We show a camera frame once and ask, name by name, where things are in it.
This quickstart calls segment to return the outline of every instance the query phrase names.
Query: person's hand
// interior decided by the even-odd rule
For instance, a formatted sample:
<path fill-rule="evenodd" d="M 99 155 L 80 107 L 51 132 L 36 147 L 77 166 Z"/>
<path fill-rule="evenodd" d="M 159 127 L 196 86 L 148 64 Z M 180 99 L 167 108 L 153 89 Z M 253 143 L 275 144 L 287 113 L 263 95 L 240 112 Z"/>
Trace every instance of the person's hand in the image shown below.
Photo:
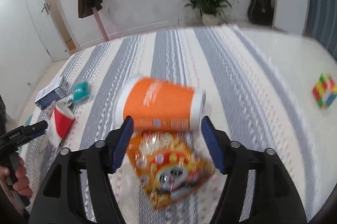
<path fill-rule="evenodd" d="M 29 180 L 26 177 L 27 170 L 23 166 L 24 161 L 21 157 L 19 157 L 20 167 L 16 170 L 15 175 L 17 177 L 17 182 L 13 185 L 13 189 L 17 191 L 19 194 L 27 196 L 31 198 L 33 195 L 32 189 L 29 187 Z M 0 166 L 0 186 L 4 190 L 10 202 L 16 208 L 19 213 L 23 213 L 23 209 L 20 207 L 16 199 L 14 198 L 11 190 L 8 188 L 6 183 L 6 177 L 9 176 L 9 169 L 3 166 Z"/>

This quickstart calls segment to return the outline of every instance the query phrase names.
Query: floor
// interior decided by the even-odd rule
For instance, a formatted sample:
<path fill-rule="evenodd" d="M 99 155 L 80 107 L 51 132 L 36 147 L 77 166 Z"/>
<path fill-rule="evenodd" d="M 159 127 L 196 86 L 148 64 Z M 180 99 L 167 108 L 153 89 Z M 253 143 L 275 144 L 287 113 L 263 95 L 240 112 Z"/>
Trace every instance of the floor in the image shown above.
<path fill-rule="evenodd" d="M 58 73 L 58 71 L 62 68 L 62 66 L 66 63 L 67 60 L 58 61 L 52 64 L 52 66 L 47 70 L 47 72 L 43 75 L 40 82 L 37 84 L 32 96 L 28 100 L 28 103 L 21 115 L 21 118 L 19 119 L 19 125 L 24 125 L 29 118 L 29 116 L 34 112 L 34 109 L 36 107 L 35 105 L 35 99 L 38 94 L 38 92 L 45 88 L 47 85 L 50 84 L 52 79 L 55 77 L 55 75 Z"/>

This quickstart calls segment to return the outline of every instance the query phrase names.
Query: orange snack bag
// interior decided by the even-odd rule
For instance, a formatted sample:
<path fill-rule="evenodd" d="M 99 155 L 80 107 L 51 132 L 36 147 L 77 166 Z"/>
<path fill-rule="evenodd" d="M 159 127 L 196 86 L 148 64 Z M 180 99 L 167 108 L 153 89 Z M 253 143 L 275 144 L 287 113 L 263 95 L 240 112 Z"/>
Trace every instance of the orange snack bag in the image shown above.
<path fill-rule="evenodd" d="M 214 172 L 177 133 L 142 132 L 127 154 L 154 209 L 163 209 L 196 191 Z"/>

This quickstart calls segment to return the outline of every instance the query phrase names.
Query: white door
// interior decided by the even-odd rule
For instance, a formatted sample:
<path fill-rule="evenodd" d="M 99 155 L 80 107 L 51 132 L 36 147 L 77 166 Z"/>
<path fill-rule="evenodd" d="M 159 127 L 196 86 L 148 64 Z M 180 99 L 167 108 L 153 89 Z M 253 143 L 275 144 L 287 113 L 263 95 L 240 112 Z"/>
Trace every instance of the white door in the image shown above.
<path fill-rule="evenodd" d="M 36 31 L 53 61 L 68 59 L 70 55 L 50 16 L 48 4 L 45 0 L 26 1 Z"/>

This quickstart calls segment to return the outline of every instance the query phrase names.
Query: orange paper cup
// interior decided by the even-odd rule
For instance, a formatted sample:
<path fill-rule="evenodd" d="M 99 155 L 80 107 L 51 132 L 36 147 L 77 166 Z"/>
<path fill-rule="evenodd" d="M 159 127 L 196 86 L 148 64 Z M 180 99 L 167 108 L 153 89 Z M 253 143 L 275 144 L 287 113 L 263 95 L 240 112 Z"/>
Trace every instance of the orange paper cup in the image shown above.
<path fill-rule="evenodd" d="M 119 94 L 116 123 L 122 125 L 129 115 L 135 131 L 199 130 L 205 100 L 203 90 L 134 76 Z"/>

